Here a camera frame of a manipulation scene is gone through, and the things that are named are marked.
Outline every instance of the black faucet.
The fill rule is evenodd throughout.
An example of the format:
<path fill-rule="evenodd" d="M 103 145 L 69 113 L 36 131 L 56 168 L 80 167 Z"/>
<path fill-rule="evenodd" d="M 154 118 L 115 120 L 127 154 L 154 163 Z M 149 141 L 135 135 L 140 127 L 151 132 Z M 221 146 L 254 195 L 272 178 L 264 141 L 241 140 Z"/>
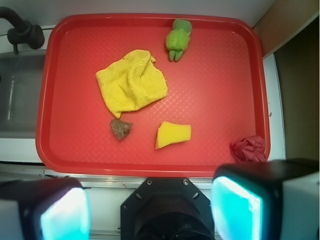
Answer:
<path fill-rule="evenodd" d="M 45 43 L 41 27 L 22 20 L 11 8 L 0 7 L 0 18 L 6 19 L 14 26 L 7 33 L 8 41 L 13 45 L 14 54 L 18 54 L 18 44 L 28 44 L 32 49 L 39 49 Z"/>

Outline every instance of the stainless steel sink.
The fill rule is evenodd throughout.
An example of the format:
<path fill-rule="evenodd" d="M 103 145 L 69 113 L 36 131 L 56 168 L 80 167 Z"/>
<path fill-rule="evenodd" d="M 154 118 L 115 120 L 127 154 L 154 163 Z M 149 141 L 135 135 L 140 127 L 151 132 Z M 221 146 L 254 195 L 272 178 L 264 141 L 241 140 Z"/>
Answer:
<path fill-rule="evenodd" d="M 36 137 L 45 54 L 0 54 L 0 138 Z"/>

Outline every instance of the red crumpled cloth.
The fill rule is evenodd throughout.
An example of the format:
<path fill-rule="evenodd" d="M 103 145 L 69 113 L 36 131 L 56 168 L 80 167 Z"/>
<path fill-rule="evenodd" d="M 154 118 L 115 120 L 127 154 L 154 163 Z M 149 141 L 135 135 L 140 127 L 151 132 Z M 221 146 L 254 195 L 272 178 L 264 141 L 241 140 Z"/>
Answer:
<path fill-rule="evenodd" d="M 243 162 L 265 162 L 266 143 L 260 136 L 249 136 L 241 141 L 231 143 L 231 152 L 236 161 Z"/>

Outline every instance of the plastic tray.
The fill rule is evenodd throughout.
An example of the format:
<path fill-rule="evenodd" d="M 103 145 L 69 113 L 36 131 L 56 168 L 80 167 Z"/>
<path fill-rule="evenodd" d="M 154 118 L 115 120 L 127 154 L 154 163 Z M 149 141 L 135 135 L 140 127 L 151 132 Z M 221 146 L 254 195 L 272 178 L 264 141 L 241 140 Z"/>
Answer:
<path fill-rule="evenodd" d="M 188 49 L 170 62 L 165 38 L 173 20 L 192 23 Z M 95 73 L 135 49 L 155 57 L 168 96 L 139 111 L 119 141 Z M 155 149 L 162 121 L 191 124 L 191 140 Z M 45 165 L 66 173 L 212 177 L 232 163 L 230 143 L 270 132 L 259 40 L 243 22 L 167 14 L 70 16 L 52 31 L 44 65 L 36 148 Z"/>

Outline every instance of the green toy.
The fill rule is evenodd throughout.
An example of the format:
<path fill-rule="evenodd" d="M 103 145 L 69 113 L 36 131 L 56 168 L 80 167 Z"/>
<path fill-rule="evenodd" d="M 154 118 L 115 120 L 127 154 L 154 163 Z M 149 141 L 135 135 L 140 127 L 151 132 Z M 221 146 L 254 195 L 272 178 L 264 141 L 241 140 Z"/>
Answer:
<path fill-rule="evenodd" d="M 188 47 L 192 25 L 187 20 L 176 19 L 172 28 L 173 30 L 166 36 L 165 45 L 169 50 L 170 61 L 178 61 Z"/>

